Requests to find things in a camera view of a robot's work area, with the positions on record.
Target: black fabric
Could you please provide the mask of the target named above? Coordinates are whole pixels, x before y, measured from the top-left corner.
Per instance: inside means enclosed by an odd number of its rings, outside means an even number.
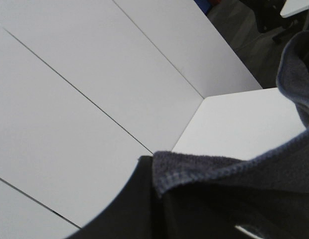
[[[255,15],[257,28],[264,33],[280,27],[284,19],[280,15],[285,0],[240,0]]]
[[[115,200],[69,239],[164,239],[163,211],[152,187],[151,167],[152,157],[141,157]]]
[[[186,225],[183,222],[187,221],[191,225],[176,228],[183,235],[200,230],[196,229],[197,223],[193,226],[191,222],[207,222],[205,225],[209,226],[200,228],[210,230],[214,235],[211,238],[245,238],[234,230],[235,225],[243,225],[253,228],[264,239],[309,239],[309,195],[306,194],[193,184],[170,190],[163,201],[167,197],[173,201],[169,207],[176,211],[175,224]]]
[[[250,238],[238,231],[220,210],[209,203],[213,196],[206,187],[203,189],[182,187],[163,196],[168,238]]]

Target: gray carpet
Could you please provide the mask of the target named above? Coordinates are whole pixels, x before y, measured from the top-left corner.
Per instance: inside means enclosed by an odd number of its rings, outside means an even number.
[[[254,13],[238,0],[222,0],[207,17],[260,85],[275,87],[281,53],[292,35],[275,44],[272,37],[283,29],[259,33]]]

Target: gray fabric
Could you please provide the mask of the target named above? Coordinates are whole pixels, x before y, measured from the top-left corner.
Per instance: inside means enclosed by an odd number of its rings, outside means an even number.
[[[153,159],[153,184],[159,195],[180,185],[206,182],[255,189],[309,193],[309,73],[300,58],[309,31],[286,45],[277,86],[298,109],[306,131],[249,161],[159,151]]]

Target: chair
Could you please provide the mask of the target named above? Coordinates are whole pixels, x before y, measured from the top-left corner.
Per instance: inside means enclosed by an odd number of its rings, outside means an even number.
[[[281,38],[288,34],[301,31],[307,13],[301,12],[294,16],[283,18],[280,12],[285,0],[239,0],[249,7],[255,15],[256,24],[260,33],[265,33],[278,27],[285,30],[275,35],[272,39],[280,44]]]

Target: white table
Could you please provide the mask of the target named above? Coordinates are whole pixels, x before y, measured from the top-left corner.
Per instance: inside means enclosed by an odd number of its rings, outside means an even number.
[[[281,10],[281,16],[286,18],[309,8],[309,0],[287,0]]]
[[[0,24],[28,47],[0,26],[0,178],[79,227],[151,154],[144,146],[173,148],[203,97],[261,88],[194,1],[0,0]],[[21,235],[9,197],[0,239],[56,237],[32,227],[59,221],[36,207]]]
[[[173,151],[252,159],[305,130],[277,88],[206,98]]]

